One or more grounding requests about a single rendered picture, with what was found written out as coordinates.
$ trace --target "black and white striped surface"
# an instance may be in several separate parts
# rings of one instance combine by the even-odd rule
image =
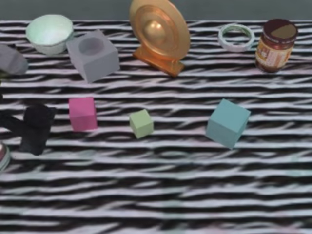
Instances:
[[[288,65],[268,75],[255,46],[229,53],[217,43],[230,22],[189,22],[186,69],[171,78],[134,59],[128,22],[75,22],[78,35],[100,29],[119,50],[121,70],[86,84],[67,53],[47,57],[25,39],[28,22],[0,22],[0,42],[28,59],[24,76],[2,79],[1,110],[22,118],[41,102],[58,109],[43,155],[13,151],[0,174],[0,234],[311,234],[312,21]],[[240,22],[258,42],[264,22]],[[93,96],[99,128],[74,133],[68,99]],[[205,137],[226,98],[252,112],[232,151]],[[147,109],[152,135],[136,140],[128,116]]]

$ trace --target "ring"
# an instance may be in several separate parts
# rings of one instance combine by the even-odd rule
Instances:
[[[223,35],[226,34],[229,31],[239,31],[244,33],[246,36],[249,37],[249,41],[243,45],[234,45],[232,43],[227,42]],[[218,41],[219,44],[226,50],[231,51],[231,52],[243,52],[243,51],[247,51],[249,50],[253,43],[254,43],[254,33],[252,30],[250,30],[250,28],[242,25],[242,24],[235,24],[235,23],[231,23],[231,24],[227,24],[225,26],[223,26],[218,34]]]

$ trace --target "glass jar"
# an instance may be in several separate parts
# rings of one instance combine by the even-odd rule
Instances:
[[[297,27],[288,20],[267,21],[255,53],[256,66],[267,73],[281,70],[290,57],[297,35]]]

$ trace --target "gray wall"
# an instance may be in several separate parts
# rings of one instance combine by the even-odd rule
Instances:
[[[171,0],[186,20],[312,20],[312,0]],[[131,0],[0,0],[0,20],[127,20]]]

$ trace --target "gray block with circular indentation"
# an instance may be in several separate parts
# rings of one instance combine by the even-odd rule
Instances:
[[[120,69],[117,48],[96,30],[67,42],[71,63],[92,83]]]

